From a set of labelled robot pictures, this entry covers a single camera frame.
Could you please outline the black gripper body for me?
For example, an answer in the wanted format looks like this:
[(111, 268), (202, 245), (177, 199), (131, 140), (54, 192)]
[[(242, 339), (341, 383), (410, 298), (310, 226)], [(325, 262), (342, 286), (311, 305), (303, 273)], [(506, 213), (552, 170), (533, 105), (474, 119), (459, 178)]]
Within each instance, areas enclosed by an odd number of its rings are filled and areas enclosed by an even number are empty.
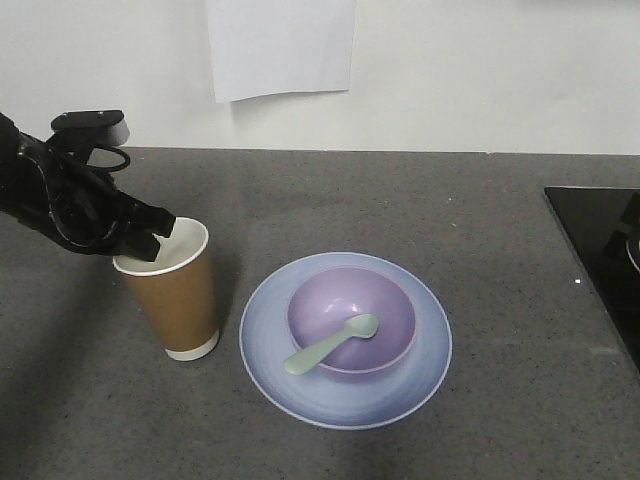
[(119, 255), (120, 146), (68, 148), (41, 141), (1, 116), (1, 211), (75, 253)]

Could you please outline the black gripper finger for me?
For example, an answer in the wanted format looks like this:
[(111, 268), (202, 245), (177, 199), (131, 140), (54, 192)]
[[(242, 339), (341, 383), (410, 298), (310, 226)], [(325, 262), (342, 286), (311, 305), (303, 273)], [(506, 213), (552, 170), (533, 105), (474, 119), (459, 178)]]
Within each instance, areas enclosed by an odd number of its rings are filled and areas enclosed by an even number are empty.
[(152, 233), (170, 236), (176, 217), (164, 208), (148, 205), (128, 194), (119, 192), (118, 220), (124, 231), (133, 233)]
[(154, 262), (160, 250), (157, 235), (149, 230), (133, 229), (119, 237), (118, 254), (144, 262)]

